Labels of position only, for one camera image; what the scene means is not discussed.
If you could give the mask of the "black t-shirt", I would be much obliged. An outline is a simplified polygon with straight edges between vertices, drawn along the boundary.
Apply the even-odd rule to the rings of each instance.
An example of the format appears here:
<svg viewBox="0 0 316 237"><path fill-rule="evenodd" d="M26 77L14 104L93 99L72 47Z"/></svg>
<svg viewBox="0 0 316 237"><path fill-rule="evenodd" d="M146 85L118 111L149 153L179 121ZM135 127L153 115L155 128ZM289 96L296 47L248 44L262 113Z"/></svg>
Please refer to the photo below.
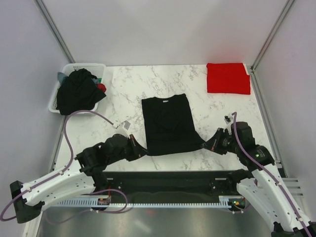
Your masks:
<svg viewBox="0 0 316 237"><path fill-rule="evenodd" d="M201 149L186 94L141 101L149 155L163 156Z"/></svg>

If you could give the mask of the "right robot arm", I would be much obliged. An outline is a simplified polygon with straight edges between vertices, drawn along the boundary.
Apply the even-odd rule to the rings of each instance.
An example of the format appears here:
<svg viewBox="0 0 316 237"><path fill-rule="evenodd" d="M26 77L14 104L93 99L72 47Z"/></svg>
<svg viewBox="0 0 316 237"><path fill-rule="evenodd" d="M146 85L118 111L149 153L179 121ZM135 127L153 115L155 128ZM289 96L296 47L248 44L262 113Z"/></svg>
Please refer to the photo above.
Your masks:
<svg viewBox="0 0 316 237"><path fill-rule="evenodd" d="M258 145L246 122L236 122L216 133L202 147L225 155L235 154L246 170L231 172L227 191L240 194L264 219L273 237L314 237L316 224L297 204L277 168L274 158Z"/></svg>

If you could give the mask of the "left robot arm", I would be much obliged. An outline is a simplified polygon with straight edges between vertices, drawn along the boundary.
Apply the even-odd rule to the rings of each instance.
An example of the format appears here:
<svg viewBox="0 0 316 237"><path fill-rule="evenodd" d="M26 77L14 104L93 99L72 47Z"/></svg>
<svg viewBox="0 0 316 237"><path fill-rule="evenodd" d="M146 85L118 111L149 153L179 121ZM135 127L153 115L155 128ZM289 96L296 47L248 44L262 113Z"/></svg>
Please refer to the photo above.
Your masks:
<svg viewBox="0 0 316 237"><path fill-rule="evenodd" d="M84 149L64 167L28 183L10 184L15 217L23 224L61 201L87 194L104 194L109 182L108 165L134 161L148 154L133 135L115 134L105 142Z"/></svg>

